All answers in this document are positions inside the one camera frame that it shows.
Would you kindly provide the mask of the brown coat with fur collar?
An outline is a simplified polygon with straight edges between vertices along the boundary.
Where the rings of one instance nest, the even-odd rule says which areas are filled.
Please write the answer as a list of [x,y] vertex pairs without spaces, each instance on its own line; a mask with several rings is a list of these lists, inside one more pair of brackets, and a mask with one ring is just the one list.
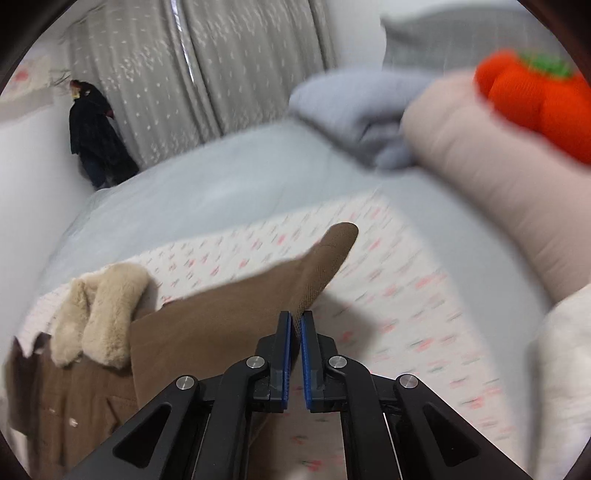
[[120,368],[78,353],[57,365],[57,343],[45,333],[30,355],[15,342],[5,364],[9,424],[27,439],[31,477],[62,478],[177,377],[221,375],[252,354],[280,312],[298,319],[310,309],[358,234],[352,223],[335,224],[297,259],[155,312],[134,310],[130,358]]

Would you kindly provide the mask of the dark hanging clothes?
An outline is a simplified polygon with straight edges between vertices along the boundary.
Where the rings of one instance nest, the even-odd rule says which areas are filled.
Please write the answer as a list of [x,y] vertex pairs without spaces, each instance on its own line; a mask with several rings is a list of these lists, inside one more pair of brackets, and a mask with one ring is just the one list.
[[111,120],[113,110],[92,84],[70,81],[73,104],[69,111],[70,150],[95,190],[119,185],[139,172]]

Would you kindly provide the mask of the light grey bed cover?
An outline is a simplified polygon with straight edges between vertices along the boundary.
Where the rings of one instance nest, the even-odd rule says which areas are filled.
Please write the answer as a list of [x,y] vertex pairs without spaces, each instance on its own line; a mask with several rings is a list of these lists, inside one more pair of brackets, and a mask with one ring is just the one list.
[[473,312],[495,301],[543,313],[549,298],[515,245],[420,167],[371,171],[304,123],[246,130],[93,194],[64,232],[37,290],[165,243],[308,205],[380,192],[433,248]]

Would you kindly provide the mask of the folded light blue blanket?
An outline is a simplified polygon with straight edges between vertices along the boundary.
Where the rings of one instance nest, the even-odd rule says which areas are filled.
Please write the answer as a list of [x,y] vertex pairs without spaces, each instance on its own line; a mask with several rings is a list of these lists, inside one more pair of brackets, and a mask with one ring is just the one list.
[[369,169],[407,168],[413,154],[402,133],[402,117],[439,77],[436,71],[416,68],[329,71],[298,85],[288,111]]

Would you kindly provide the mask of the pink long pillow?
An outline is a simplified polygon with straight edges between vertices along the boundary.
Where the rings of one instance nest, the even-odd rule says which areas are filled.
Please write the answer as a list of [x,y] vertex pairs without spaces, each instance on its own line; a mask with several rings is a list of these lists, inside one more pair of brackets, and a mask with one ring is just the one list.
[[473,76],[431,83],[407,107],[404,136],[422,167],[517,244],[559,302],[590,282],[590,170],[494,112]]

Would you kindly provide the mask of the grey patterned curtain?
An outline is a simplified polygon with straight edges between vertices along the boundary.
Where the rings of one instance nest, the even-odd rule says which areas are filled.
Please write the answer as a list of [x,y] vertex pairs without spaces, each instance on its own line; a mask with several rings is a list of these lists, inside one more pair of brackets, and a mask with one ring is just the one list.
[[107,1],[65,37],[141,169],[283,118],[297,85],[335,67],[322,1]]

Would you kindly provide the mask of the orange pumpkin plush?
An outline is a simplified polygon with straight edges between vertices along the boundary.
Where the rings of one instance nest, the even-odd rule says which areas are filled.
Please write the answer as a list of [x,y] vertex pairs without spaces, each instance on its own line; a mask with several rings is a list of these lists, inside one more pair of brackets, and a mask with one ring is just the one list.
[[474,81],[504,118],[590,164],[590,85],[567,61],[499,51],[477,66]]

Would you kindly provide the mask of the grey quilted pillow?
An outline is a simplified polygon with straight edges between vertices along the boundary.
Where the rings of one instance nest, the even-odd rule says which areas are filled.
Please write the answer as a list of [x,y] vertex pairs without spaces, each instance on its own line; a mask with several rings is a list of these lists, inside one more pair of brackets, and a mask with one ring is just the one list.
[[384,17],[384,63],[446,72],[474,67],[499,50],[568,61],[558,39],[522,7],[452,6],[406,19]]

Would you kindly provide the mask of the wall air conditioner with cover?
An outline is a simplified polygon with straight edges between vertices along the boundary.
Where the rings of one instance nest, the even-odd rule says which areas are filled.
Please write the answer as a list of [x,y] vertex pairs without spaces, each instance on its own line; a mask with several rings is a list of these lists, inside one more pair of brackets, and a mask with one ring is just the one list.
[[27,116],[54,103],[55,93],[70,79],[66,68],[53,68],[49,56],[25,59],[1,94],[1,121]]

